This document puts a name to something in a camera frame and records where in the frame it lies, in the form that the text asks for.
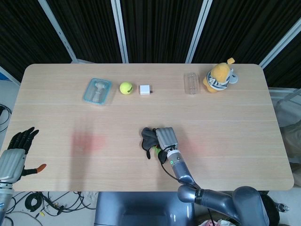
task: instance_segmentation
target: plastic container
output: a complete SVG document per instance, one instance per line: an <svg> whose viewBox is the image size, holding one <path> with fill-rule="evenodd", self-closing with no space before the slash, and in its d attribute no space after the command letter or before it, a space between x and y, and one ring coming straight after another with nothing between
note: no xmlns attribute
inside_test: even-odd
<svg viewBox="0 0 301 226"><path fill-rule="evenodd" d="M92 79L83 96L84 101L103 105L111 89L112 83L103 79Z"/></svg>
<svg viewBox="0 0 301 226"><path fill-rule="evenodd" d="M186 94L199 93L199 79L194 72L184 74L184 89Z"/></svg>

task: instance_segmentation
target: plush duck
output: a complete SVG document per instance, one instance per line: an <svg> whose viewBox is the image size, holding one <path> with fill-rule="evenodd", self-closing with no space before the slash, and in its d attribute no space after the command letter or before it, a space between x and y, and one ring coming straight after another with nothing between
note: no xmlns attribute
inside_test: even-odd
<svg viewBox="0 0 301 226"><path fill-rule="evenodd" d="M216 65L207 76L203 79L203 84L207 87L208 91L215 93L227 88L229 83L236 83L238 77L233 73L233 69L229 67L235 60L230 58L227 63L220 63Z"/></svg>

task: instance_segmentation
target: electrical wire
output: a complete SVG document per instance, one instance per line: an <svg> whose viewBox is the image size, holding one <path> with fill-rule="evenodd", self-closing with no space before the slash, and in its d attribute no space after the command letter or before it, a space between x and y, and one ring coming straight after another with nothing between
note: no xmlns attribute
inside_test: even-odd
<svg viewBox="0 0 301 226"><path fill-rule="evenodd" d="M15 201L15 204L13 205L13 207L11 207L11 208L7 211L7 214L9 214L9 213L11 213L12 211L14 211L16 205L17 205L23 198L25 198L27 195L29 195L30 193L32 193L32 192L28 192L26 195L24 195L24 196L23 196L21 199L19 199L17 202L16 202L15 198L12 197L12 199Z"/></svg>
<svg viewBox="0 0 301 226"><path fill-rule="evenodd" d="M85 208L87 208L88 210L95 210L96 208L90 208L90 207L88 207L89 205L91 205L91 204L89 204L89 205L85 205L84 204L84 196L81 196L81 192L79 192L79 199L80 199L80 202L81 202L81 204L85 207Z"/></svg>
<svg viewBox="0 0 301 226"><path fill-rule="evenodd" d="M10 217L7 217L7 216L5 216L4 218L6 218L7 220L9 220L9 221L10 221L10 223L11 223L11 226L14 226L14 221L13 221L13 219L12 219L12 218L10 218Z"/></svg>
<svg viewBox="0 0 301 226"><path fill-rule="evenodd" d="M9 214L13 214L13 213L22 213L22 214L25 214L25 215L31 217L32 219L34 219L35 221L37 221L37 222L39 223L39 225L43 226L42 223L41 223L38 219L36 219L36 218L33 217L32 215L30 215L29 213L25 213L25 212L22 212L22 211L14 211L14 212L11 212L11 213L9 213Z"/></svg>
<svg viewBox="0 0 301 226"><path fill-rule="evenodd" d="M208 210L208 213L209 213L209 216L210 216L211 222L212 222L213 226L215 226L215 223L214 223L214 221L213 221L213 218L212 218L212 215L211 215L211 211L210 211L210 209L209 209L209 208L207 208L207 210Z"/></svg>
<svg viewBox="0 0 301 226"><path fill-rule="evenodd" d="M195 186L193 186L193 185L191 185L191 184L189 184L189 183L187 183L187 182L185 182L185 181L182 181L182 180L180 180L180 179L178 179L178 178L175 178L173 175L171 175L171 174L164 168L164 166L163 166L162 163L161 163L161 166L162 166L162 169L165 171L165 173L167 173L168 176L170 176L172 179L175 179L175 180L178 181L180 184L184 184L184 185L187 185L188 187L191 187L191 188L193 188L193 189L197 189Z"/></svg>
<svg viewBox="0 0 301 226"><path fill-rule="evenodd" d="M65 194L63 194L59 198L57 198L56 200L60 199L61 197L63 197L64 195L66 195L68 193L69 192L66 192ZM56 217L56 216L60 215L62 212L63 213L71 213L71 212L82 210L82 209L89 209L89 210L95 210L96 209L96 208L90 208L89 207L91 205L91 203L88 204L88 205L84 204L84 196L81 195L81 192L77 192L77 193L73 192L73 193L77 194L78 197L77 197L76 201L71 206L69 206L69 207L66 208L64 206L58 206L58 205L54 204L54 202L56 200L52 201L50 199L49 192L47 193L47 196L44 195L42 192L39 192L39 195L42 197L42 200L43 200L42 201L43 208L40 210L40 212L43 211L43 212L47 213L48 215L50 215L52 217ZM46 210L47 206L45 206L45 202L48 203L47 206L51 206L53 209L57 210L58 213L56 215L54 215L54 214L50 213L48 210Z"/></svg>
<svg viewBox="0 0 301 226"><path fill-rule="evenodd" d="M18 196L19 194L22 194L22 193L24 193L24 192L20 192L20 193L16 194L16 195L14 196L14 198L15 198L16 196Z"/></svg>
<svg viewBox="0 0 301 226"><path fill-rule="evenodd" d="M9 107L7 107L7 106L5 106L3 104L0 104L0 106L4 107L4 110L6 110L8 112L8 117L6 118L6 120L4 122L2 122L0 124L0 126L1 126L1 125L3 125L4 123L6 123L9 120L9 118L10 118L10 116L12 114L12 110ZM0 133L3 132L4 130L6 130L7 128L8 128L8 126L6 126L3 130L0 130Z"/></svg>
<svg viewBox="0 0 301 226"><path fill-rule="evenodd" d="M36 200L37 203L32 205L32 201ZM25 207L30 210L30 212L36 211L42 205L42 197L38 193L32 193L25 199Z"/></svg>
<svg viewBox="0 0 301 226"><path fill-rule="evenodd" d="M175 180L178 181L180 184L187 185L187 186L189 186L189 187L191 187L191 188L197 190L197 188L196 188L195 186L193 186L193 185L191 185L191 184L189 184L189 183L187 183L187 182L185 182L185 181L182 181L182 180L180 180L180 179L174 177L173 175L171 175L171 174L164 168L163 163L161 163L161 167L162 167L162 169L165 171L165 173L167 173L167 175L170 176L172 179L175 179ZM215 223L214 223L214 221L213 221L213 218L212 218L212 215L211 215L211 211L210 211L209 208L208 208L208 213L209 213L209 216L210 216L210 218L211 218L211 221L212 221L213 226L215 226Z"/></svg>

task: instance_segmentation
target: black curtain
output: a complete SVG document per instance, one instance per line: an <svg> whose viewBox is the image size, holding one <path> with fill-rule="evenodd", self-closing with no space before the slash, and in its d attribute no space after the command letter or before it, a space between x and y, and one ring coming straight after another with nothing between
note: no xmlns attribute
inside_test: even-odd
<svg viewBox="0 0 301 226"><path fill-rule="evenodd" d="M77 58L122 63L110 0L47 0Z"/></svg>
<svg viewBox="0 0 301 226"><path fill-rule="evenodd" d="M130 63L185 63L202 0L122 0Z"/></svg>
<svg viewBox="0 0 301 226"><path fill-rule="evenodd" d="M259 64L300 17L300 0L214 0L192 62Z"/></svg>
<svg viewBox="0 0 301 226"><path fill-rule="evenodd" d="M71 58L37 0L0 1L0 66L22 80L27 66Z"/></svg>
<svg viewBox="0 0 301 226"><path fill-rule="evenodd" d="M301 33L264 68L269 87L301 88Z"/></svg>

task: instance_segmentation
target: tennis ball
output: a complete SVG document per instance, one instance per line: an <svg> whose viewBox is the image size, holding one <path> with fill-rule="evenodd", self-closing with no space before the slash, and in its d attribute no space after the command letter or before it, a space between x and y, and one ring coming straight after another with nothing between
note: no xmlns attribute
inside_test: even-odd
<svg viewBox="0 0 301 226"><path fill-rule="evenodd" d="M119 89L122 94L127 95L133 91L133 85L131 83L125 81L125 82L121 83Z"/></svg>

